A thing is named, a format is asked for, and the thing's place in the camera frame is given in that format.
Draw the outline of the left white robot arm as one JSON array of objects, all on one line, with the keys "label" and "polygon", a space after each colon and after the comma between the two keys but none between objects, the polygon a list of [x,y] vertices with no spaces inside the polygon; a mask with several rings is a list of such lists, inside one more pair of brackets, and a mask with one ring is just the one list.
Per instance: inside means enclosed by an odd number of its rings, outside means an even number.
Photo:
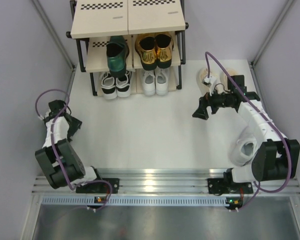
[{"label": "left white robot arm", "polygon": [[93,166],[85,166],[71,146],[72,137],[81,128],[82,121],[73,117],[63,100],[48,103],[43,117],[47,134],[43,147],[35,158],[53,189],[71,187],[78,194],[116,194],[119,178],[101,177]]}]

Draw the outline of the green pointed shoe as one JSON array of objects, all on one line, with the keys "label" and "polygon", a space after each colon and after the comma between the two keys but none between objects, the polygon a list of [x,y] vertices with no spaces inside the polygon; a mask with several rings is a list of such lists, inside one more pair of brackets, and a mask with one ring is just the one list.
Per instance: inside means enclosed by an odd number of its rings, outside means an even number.
[{"label": "green pointed shoe", "polygon": [[128,44],[122,35],[111,36],[106,45],[106,59],[110,74],[121,78],[127,71],[126,60],[130,53]]}]

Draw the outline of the gold loafer one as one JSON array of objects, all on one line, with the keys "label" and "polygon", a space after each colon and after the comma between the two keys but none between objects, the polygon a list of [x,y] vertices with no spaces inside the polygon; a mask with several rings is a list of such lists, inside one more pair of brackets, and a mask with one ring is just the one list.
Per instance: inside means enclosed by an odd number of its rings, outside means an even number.
[{"label": "gold loafer one", "polygon": [[142,68],[153,71],[157,67],[155,35],[153,33],[139,34],[134,48],[139,55]]},{"label": "gold loafer one", "polygon": [[161,32],[155,36],[157,66],[167,69],[172,64],[174,40],[169,32]]}]

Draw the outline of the black white sneaker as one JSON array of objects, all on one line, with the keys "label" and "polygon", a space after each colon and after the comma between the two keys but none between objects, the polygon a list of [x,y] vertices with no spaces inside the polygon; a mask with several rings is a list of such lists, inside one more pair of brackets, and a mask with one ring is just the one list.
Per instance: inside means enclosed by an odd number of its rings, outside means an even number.
[{"label": "black white sneaker", "polygon": [[132,76],[132,71],[126,71],[122,77],[115,79],[115,86],[118,97],[127,98],[131,95]]},{"label": "black white sneaker", "polygon": [[109,72],[102,72],[100,75],[100,86],[103,97],[106,100],[113,100],[117,95],[116,79]]}]

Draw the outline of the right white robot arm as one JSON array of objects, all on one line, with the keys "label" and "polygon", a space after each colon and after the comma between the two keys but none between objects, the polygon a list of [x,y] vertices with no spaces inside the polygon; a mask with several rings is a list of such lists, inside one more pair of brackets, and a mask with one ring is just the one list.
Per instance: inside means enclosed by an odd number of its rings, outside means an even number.
[{"label": "right white robot arm", "polygon": [[243,183],[254,183],[265,193],[278,193],[296,175],[300,144],[288,139],[275,126],[263,108],[260,97],[248,91],[243,75],[228,77],[228,89],[218,92],[218,82],[204,79],[213,88],[199,98],[194,118],[207,120],[207,108],[216,114],[220,108],[234,109],[246,122],[230,155],[235,165],[224,174],[223,186],[230,193],[237,192]]}]

